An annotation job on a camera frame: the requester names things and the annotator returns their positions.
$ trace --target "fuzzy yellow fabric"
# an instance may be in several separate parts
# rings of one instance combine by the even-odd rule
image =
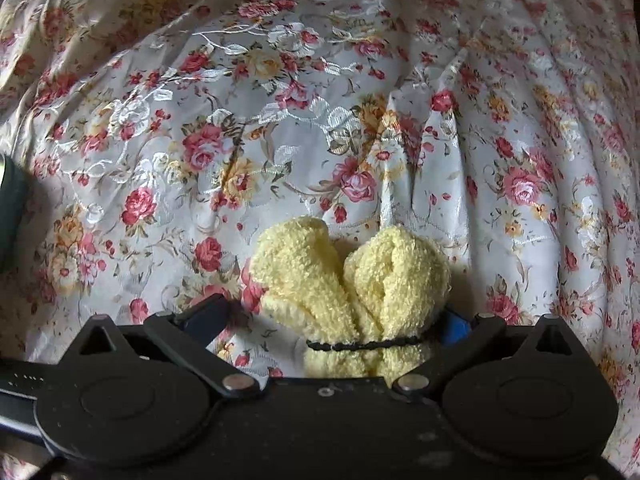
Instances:
[[[416,336],[444,306],[450,272],[429,240],[387,227],[341,265],[326,224],[303,216],[258,238],[250,270],[268,288],[262,310],[310,341],[366,343]],[[426,343],[305,353],[310,377],[383,376],[388,383],[431,354]]]

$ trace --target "black elastic band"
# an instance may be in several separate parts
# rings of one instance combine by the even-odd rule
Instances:
[[[378,348],[391,348],[392,346],[408,346],[417,345],[423,342],[425,334],[414,335],[412,337],[396,337],[395,339],[386,339],[384,341],[370,341],[368,343],[319,343],[317,341],[307,341],[306,345],[312,350],[322,352],[342,352],[345,350],[376,350]]]

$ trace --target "blue part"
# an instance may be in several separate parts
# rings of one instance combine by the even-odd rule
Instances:
[[[443,346],[451,345],[471,332],[471,324],[446,308],[440,316],[439,341]]]

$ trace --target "white embroidered flower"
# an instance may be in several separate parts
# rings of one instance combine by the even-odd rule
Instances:
[[[278,50],[290,52],[298,57],[311,56],[324,43],[314,29],[305,27],[300,22],[276,25],[267,38]]]
[[[124,102],[116,99],[111,103],[111,107],[113,107],[113,113],[109,120],[108,131],[112,136],[129,140],[148,128],[151,110],[145,99],[135,97]]]
[[[582,199],[581,206],[578,238],[587,251],[604,259],[607,256],[607,235],[602,214],[588,196]]]

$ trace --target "red rose print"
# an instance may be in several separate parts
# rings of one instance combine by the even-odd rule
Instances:
[[[215,238],[208,236],[197,244],[195,255],[198,263],[204,270],[211,272],[220,268],[222,247]]]
[[[47,160],[49,163],[47,164],[47,173],[50,175],[55,175],[60,169],[60,159],[57,157],[48,156]]]
[[[581,301],[580,310],[585,316],[593,314],[593,301]]]
[[[478,186],[476,185],[476,181],[470,176],[466,178],[466,192],[468,192],[471,197],[471,203],[475,204],[476,198],[478,198]]]
[[[107,129],[101,129],[97,134],[87,136],[80,143],[80,153],[86,156],[87,152],[101,152],[107,145]]]
[[[456,97],[451,90],[442,90],[431,97],[431,110],[435,112],[445,113],[457,107]]]
[[[60,32],[60,28],[63,27],[66,16],[64,10],[59,7],[48,9],[45,12],[43,26],[44,35],[51,39]]]
[[[377,59],[379,56],[386,55],[386,46],[380,40],[359,41],[354,46],[355,51],[364,57]]]
[[[300,39],[306,44],[316,44],[318,42],[318,35],[312,33],[306,28],[300,32]]]
[[[297,0],[276,0],[274,4],[280,10],[291,10],[298,4],[298,1]]]
[[[180,65],[181,72],[193,73],[209,62],[209,56],[200,50],[193,50]]]
[[[139,219],[146,218],[156,210],[154,194],[148,187],[139,187],[129,193],[124,203],[122,221],[126,225],[133,225]]]
[[[311,62],[311,66],[314,70],[318,70],[319,72],[324,72],[326,70],[327,64],[324,59],[315,59]]]
[[[196,16],[199,18],[204,18],[205,16],[209,16],[210,13],[211,13],[211,9],[209,9],[209,7],[207,7],[206,5],[200,5],[196,9]]]
[[[335,217],[335,223],[337,224],[341,224],[347,219],[347,210],[344,208],[343,205],[338,204],[334,208],[334,217]]]
[[[246,68],[246,64],[241,61],[236,65],[236,69],[234,70],[234,81],[238,81],[244,77],[249,77],[249,71]]]
[[[238,14],[243,18],[260,18],[261,16],[275,16],[279,12],[278,6],[269,0],[246,2],[238,7]]]
[[[217,211],[222,206],[225,206],[226,203],[227,203],[227,200],[226,200],[225,194],[222,191],[218,191],[212,195],[209,206],[212,211]]]
[[[540,194],[540,178],[522,168],[511,166],[502,181],[504,193],[517,205],[533,204]]]
[[[437,23],[430,23],[427,20],[418,20],[418,31],[427,34],[439,34],[440,26]]]
[[[616,153],[625,151],[625,138],[622,135],[619,124],[613,124],[604,132],[604,143],[610,150]]]
[[[640,321],[634,321],[631,326],[631,348],[638,354],[640,349]]]
[[[636,275],[634,269],[636,268],[636,263],[631,259],[626,259],[626,275],[630,278]]]
[[[276,95],[275,99],[281,110],[285,108],[300,108],[304,110],[309,106],[306,87],[293,79],[284,91]]]
[[[433,64],[434,58],[437,56],[434,56],[433,54],[430,54],[429,52],[421,52],[420,53],[420,62],[426,64],[426,65],[430,65]]]
[[[138,29],[133,20],[127,20],[110,38],[111,50],[115,52],[118,46],[129,46],[138,38]]]
[[[518,323],[518,307],[511,301],[509,296],[496,294],[487,300],[486,307],[489,312],[493,312],[496,316],[503,318],[507,325]]]
[[[129,140],[133,137],[133,133],[136,131],[136,125],[130,121],[124,123],[120,129],[120,138],[122,140]]]
[[[575,257],[575,254],[572,250],[565,246],[564,247],[564,262],[566,263],[567,268],[571,272],[575,272],[578,270],[578,259]]]
[[[146,301],[136,298],[129,303],[129,311],[131,312],[131,320],[134,324],[141,324],[149,315],[149,309]]]
[[[55,123],[53,125],[53,130],[51,132],[51,137],[53,137],[56,140],[60,140],[62,139],[62,136],[65,134],[65,129],[62,127],[61,124]]]
[[[626,205],[617,191],[613,194],[613,203],[616,205],[616,213],[620,217],[620,220],[624,223],[629,222],[631,220],[631,211],[629,211],[629,206]]]
[[[251,259],[247,258],[244,263],[244,267],[242,268],[242,272],[240,273],[240,280],[244,285],[244,289],[242,290],[241,303],[242,306],[249,312],[259,314],[260,298],[267,291],[267,289],[263,288],[259,283],[254,282],[251,277],[251,273],[249,272],[250,265]]]
[[[142,74],[140,72],[136,72],[135,74],[129,76],[130,85],[137,85],[138,83],[140,83],[140,81],[142,81]]]
[[[384,79],[385,78],[385,73],[382,72],[382,70],[378,70],[377,68],[370,68],[369,69],[369,75],[372,75],[373,77],[375,77],[377,79]]]
[[[371,202],[374,199],[376,181],[369,171],[358,171],[358,161],[354,156],[336,164],[333,177],[352,202]]]
[[[534,18],[539,18],[546,10],[544,2],[525,2],[524,6]]]
[[[41,269],[38,277],[40,282],[40,297],[45,303],[55,303],[56,289],[53,288],[51,281],[47,277],[47,271]]]
[[[234,366],[235,367],[247,366],[249,364],[250,359],[251,359],[251,356],[249,354],[249,351],[245,350],[238,357],[236,357],[236,362],[234,363]]]
[[[152,70],[146,77],[145,88],[155,88],[158,85],[158,81],[160,81],[160,71]]]
[[[195,171],[204,170],[219,153],[223,153],[222,128],[205,124],[182,141],[184,158]]]
[[[554,182],[556,180],[554,176],[554,168],[551,162],[546,157],[545,150],[541,148],[531,148],[529,150],[529,160],[536,168],[536,174],[542,179],[548,182]]]
[[[295,58],[295,56],[293,56],[292,53],[290,53],[290,52],[281,52],[280,53],[280,60],[282,61],[282,64],[284,65],[285,70],[287,70],[288,72],[297,72],[298,71],[298,65],[296,64],[296,58]]]
[[[498,137],[495,139],[495,147],[498,149],[498,153],[506,158],[513,156],[513,146],[504,137]]]
[[[323,196],[320,199],[320,209],[322,209],[322,211],[329,211],[330,207],[331,207],[331,199],[329,199],[329,197],[327,196]]]
[[[282,370],[278,367],[267,366],[267,370],[269,371],[269,377],[284,377]]]
[[[34,66],[35,59],[33,59],[33,56],[31,54],[24,53],[18,58],[18,61],[15,62],[14,74],[23,76]]]
[[[42,86],[38,89],[37,99],[34,101],[35,106],[45,106],[50,104],[54,99],[65,96],[76,84],[78,78],[73,73],[57,74],[52,80],[42,77]]]

